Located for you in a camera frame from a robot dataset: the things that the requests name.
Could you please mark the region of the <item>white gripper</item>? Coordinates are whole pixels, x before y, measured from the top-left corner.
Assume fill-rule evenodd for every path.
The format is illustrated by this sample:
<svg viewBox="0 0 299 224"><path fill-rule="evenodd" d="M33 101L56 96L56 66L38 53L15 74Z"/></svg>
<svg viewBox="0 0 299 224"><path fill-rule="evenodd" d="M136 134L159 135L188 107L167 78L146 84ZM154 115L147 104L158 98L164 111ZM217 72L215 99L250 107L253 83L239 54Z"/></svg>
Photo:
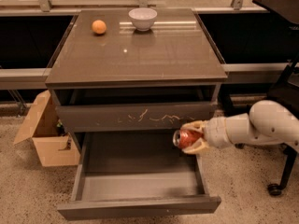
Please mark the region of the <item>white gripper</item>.
<svg viewBox="0 0 299 224"><path fill-rule="evenodd" d="M190 147L183 148L182 151L186 154L197 155L203 150L209 149L209 146L222 149L233 144L227 134L225 117L216 117L209 121L196 120L183 124L181 128L199 133L204 132L206 140L199 139Z"/></svg>

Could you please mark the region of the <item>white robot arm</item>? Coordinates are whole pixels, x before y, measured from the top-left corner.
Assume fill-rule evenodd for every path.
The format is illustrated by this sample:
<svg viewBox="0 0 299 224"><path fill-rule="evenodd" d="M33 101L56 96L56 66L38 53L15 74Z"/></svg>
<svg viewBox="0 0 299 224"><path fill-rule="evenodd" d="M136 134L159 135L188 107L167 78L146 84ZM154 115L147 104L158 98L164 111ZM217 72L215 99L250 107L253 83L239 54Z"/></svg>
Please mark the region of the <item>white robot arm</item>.
<svg viewBox="0 0 299 224"><path fill-rule="evenodd" d="M191 128L202 135L182 149L186 154L236 144L285 144L299 152L299 119L283 105L270 100L255 103L248 114L197 120L184 124L182 128Z"/></svg>

